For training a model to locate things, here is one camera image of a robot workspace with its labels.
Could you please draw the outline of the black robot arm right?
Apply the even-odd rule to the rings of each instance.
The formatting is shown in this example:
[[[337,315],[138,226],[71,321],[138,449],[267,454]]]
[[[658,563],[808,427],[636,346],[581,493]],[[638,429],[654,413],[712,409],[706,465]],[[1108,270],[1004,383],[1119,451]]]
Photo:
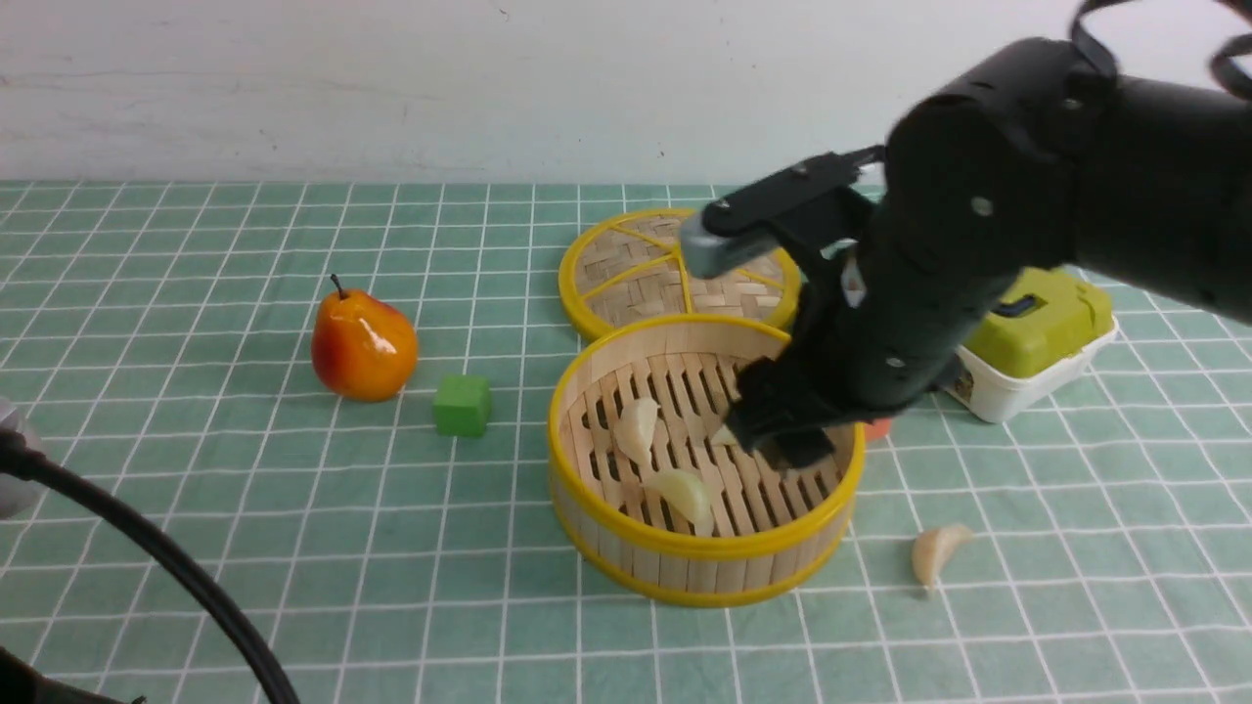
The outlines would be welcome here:
[[[806,468],[826,431],[957,378],[957,349],[1020,271],[1075,264],[1248,324],[1249,35],[1216,89],[1124,76],[1070,23],[911,108],[884,147],[819,154],[705,205],[681,253],[716,278],[782,248],[806,277],[791,339],[737,375],[725,423]]]

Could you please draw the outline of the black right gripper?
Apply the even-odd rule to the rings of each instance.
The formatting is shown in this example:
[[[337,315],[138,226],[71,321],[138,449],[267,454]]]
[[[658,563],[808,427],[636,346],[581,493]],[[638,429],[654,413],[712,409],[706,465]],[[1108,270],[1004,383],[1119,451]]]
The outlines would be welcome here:
[[[861,170],[881,147],[795,163],[700,213],[700,276],[781,249],[806,281],[782,352],[737,373],[725,426],[788,468],[833,452],[828,428],[894,418],[957,377],[957,348],[1019,276],[1017,246],[886,192]]]

